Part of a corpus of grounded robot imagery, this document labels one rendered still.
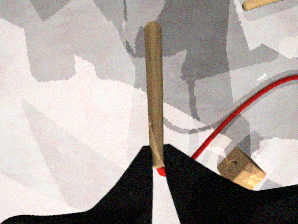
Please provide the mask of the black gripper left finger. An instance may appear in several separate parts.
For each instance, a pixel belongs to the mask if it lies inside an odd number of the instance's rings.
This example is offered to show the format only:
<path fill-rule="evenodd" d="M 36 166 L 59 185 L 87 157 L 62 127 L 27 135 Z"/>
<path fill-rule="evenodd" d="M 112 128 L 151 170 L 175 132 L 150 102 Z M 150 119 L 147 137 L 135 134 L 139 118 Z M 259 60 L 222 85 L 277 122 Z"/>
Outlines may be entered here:
<path fill-rule="evenodd" d="M 153 156 L 149 145 L 134 156 L 124 175 L 85 212 L 19 214 L 0 224 L 153 224 Z"/>

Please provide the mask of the red string with wooden stick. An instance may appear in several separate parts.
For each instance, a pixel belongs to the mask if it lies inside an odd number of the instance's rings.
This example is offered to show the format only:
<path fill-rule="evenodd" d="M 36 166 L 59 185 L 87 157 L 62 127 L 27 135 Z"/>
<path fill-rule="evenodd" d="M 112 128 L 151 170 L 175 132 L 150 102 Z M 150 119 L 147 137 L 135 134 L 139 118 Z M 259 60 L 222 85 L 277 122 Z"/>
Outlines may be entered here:
<path fill-rule="evenodd" d="M 162 79 L 162 35 L 161 27 L 157 22 L 150 22 L 145 24 L 145 63 L 146 63 L 146 91 L 148 91 L 148 121 L 149 121 L 149 147 L 153 156 L 153 168 L 161 176 L 166 177 L 164 168 L 164 79 Z M 205 143 L 193 153 L 192 159 L 197 160 L 201 152 L 210 144 L 220 133 L 221 129 L 229 124 L 238 113 L 243 111 L 247 105 L 254 103 L 259 96 L 265 95 L 269 89 L 277 87 L 279 84 L 286 83 L 286 81 L 297 80 L 298 75 L 282 77 L 278 81 L 273 81 L 270 85 L 266 85 L 258 93 L 254 93 L 249 100 L 239 105 L 234 112 L 226 120 L 223 120 L 220 127 L 214 129 Z"/>

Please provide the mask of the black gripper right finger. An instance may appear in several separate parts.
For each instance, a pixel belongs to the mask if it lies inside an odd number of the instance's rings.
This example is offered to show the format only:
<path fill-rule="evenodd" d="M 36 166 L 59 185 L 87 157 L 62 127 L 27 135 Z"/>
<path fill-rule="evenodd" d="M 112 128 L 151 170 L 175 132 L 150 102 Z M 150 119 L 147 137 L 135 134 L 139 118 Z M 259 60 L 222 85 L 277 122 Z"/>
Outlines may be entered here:
<path fill-rule="evenodd" d="M 253 190 L 164 144 L 166 184 L 180 224 L 281 224 L 298 217 L 298 185 Z"/>

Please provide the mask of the brown wooden block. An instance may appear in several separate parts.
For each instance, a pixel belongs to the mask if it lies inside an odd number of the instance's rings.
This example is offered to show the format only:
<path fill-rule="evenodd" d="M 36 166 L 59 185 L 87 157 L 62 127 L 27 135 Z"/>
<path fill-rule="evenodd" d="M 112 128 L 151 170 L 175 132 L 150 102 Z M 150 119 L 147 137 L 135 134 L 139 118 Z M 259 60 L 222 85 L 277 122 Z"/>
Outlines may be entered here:
<path fill-rule="evenodd" d="M 251 160 L 251 157 L 243 151 L 239 151 L 237 147 L 233 148 L 233 151 L 225 157 L 225 160 L 217 168 L 222 177 L 250 190 L 255 188 L 259 181 L 266 176 L 266 172 L 262 171 L 261 167 L 258 167 L 258 164 Z"/>

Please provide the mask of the thin wooden stick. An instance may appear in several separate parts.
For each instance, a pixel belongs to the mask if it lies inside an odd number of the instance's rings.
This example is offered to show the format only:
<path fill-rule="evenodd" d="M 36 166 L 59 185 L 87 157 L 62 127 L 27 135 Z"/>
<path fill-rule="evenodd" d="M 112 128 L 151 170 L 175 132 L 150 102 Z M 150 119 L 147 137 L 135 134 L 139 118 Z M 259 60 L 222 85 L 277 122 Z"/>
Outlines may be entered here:
<path fill-rule="evenodd" d="M 246 2 L 242 3 L 243 10 L 253 10 L 255 7 L 262 7 L 265 4 L 271 4 L 274 2 L 279 2 L 279 0 L 246 0 Z"/>

